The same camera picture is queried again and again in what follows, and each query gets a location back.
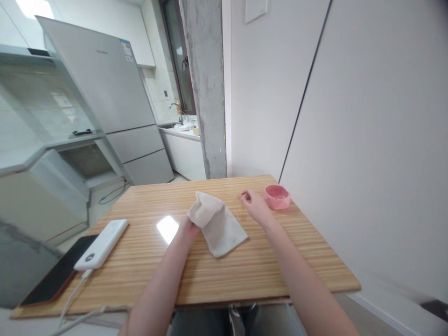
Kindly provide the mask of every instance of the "wooden table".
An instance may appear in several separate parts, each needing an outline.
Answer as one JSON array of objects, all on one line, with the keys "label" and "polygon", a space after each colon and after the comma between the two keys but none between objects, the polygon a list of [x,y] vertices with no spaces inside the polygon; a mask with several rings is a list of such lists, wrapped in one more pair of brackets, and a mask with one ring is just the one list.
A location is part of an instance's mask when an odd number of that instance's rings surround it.
[{"label": "wooden table", "polygon": [[[199,234],[185,265],[176,304],[287,299],[288,291],[265,234],[237,198],[244,189],[251,188],[261,193],[264,187],[274,183],[274,178],[267,175],[129,188],[87,233],[100,233],[113,219],[129,220],[129,227],[105,264],[90,276],[75,296],[69,314],[87,313],[104,305],[132,306],[168,246],[157,230],[157,223],[167,216],[179,222],[195,202],[196,191],[223,200],[249,239],[226,256],[215,259]],[[288,209],[273,212],[331,292],[361,289],[355,276],[293,202]],[[18,307],[12,317],[59,315],[80,278],[81,273],[78,273],[53,303]]]}]

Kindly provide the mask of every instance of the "smartphone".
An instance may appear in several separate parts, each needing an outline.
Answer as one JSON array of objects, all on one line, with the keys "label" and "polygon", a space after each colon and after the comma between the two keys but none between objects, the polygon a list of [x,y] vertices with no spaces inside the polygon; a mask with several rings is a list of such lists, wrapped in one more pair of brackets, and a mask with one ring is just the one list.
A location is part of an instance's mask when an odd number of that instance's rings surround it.
[{"label": "smartphone", "polygon": [[73,268],[98,235],[84,236],[67,251],[51,271],[37,284],[20,306],[50,302],[62,294],[77,273]]}]

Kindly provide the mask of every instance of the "person's right hand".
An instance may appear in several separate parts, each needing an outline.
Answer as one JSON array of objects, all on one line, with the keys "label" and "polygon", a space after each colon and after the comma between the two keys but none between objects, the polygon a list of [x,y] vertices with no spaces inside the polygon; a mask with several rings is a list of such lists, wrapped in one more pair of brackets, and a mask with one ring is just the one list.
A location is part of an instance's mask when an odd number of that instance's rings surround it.
[{"label": "person's right hand", "polygon": [[265,200],[253,190],[244,190],[238,195],[240,202],[260,225],[264,226],[274,217]]}]

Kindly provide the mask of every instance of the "person's left hand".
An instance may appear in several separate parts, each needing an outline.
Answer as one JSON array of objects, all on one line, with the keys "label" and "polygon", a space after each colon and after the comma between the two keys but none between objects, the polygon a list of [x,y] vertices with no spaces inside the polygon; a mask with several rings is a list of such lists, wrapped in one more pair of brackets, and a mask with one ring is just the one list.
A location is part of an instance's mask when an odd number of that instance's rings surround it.
[{"label": "person's left hand", "polygon": [[179,224],[179,231],[182,236],[187,238],[190,242],[193,242],[201,229],[190,220],[188,215],[185,215]]}]

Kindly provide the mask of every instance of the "beige cloth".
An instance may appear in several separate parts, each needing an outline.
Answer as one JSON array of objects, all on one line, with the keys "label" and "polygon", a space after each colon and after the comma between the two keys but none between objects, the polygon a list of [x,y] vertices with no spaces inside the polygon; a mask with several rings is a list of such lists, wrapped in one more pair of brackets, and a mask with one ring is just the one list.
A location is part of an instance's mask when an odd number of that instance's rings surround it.
[{"label": "beige cloth", "polygon": [[196,203],[188,211],[191,221],[201,228],[209,251],[215,258],[227,254],[247,239],[247,234],[220,199],[196,192]]}]

